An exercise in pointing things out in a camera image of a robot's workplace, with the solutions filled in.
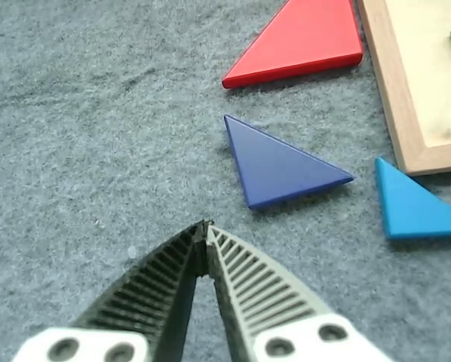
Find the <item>gray carpet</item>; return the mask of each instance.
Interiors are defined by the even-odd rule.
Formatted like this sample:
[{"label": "gray carpet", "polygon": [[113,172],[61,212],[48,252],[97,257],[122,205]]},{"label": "gray carpet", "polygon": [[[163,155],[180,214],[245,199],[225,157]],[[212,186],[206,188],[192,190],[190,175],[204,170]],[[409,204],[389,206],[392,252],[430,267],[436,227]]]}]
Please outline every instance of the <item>gray carpet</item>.
[{"label": "gray carpet", "polygon": [[[220,79],[279,0],[0,0],[0,362],[67,325],[202,218],[282,262],[398,361],[451,361],[451,239],[385,240],[373,160],[394,161],[367,54],[247,90]],[[357,179],[254,213],[224,113]],[[451,203],[451,174],[419,180]],[[209,279],[184,361],[229,361]]]}]

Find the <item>gripper jaw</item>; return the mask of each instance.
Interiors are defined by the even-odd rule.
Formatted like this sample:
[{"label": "gripper jaw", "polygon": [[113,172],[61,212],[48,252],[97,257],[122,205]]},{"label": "gripper jaw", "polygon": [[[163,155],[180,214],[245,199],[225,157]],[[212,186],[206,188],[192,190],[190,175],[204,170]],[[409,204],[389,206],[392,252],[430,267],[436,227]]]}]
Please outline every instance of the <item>gripper jaw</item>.
[{"label": "gripper jaw", "polygon": [[213,225],[207,231],[207,256],[234,361],[254,360],[254,339],[265,330],[331,313],[281,264]]},{"label": "gripper jaw", "polygon": [[126,330],[144,335],[150,361],[180,361],[195,282],[204,265],[206,222],[174,235],[103,293],[73,327]]}]

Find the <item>wooden puzzle board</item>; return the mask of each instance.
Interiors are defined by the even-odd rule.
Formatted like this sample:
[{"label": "wooden puzzle board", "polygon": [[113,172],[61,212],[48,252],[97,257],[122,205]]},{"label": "wooden puzzle board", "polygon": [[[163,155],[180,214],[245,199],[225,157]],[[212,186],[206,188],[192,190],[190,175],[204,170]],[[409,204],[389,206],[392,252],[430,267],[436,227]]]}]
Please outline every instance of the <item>wooden puzzle board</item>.
[{"label": "wooden puzzle board", "polygon": [[359,5],[398,165],[450,171],[451,0]]}]

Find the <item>dark blue triangle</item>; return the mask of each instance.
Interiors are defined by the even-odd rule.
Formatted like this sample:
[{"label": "dark blue triangle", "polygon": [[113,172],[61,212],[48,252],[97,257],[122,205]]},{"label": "dark blue triangle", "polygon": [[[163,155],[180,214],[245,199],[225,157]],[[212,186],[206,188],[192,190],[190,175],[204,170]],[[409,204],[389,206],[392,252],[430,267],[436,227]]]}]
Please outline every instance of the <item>dark blue triangle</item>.
[{"label": "dark blue triangle", "polygon": [[376,182],[388,238],[451,235],[451,206],[381,158]]},{"label": "dark blue triangle", "polygon": [[353,176],[226,115],[230,145],[249,208],[320,192]]}]

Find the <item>red triangle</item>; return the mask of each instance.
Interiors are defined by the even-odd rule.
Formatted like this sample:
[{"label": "red triangle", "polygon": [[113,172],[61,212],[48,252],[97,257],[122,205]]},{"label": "red triangle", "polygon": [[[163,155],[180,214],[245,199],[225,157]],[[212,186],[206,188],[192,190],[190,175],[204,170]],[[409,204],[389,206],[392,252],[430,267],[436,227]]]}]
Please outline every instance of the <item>red triangle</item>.
[{"label": "red triangle", "polygon": [[356,66],[363,47],[351,0],[289,0],[222,79],[225,88]]}]

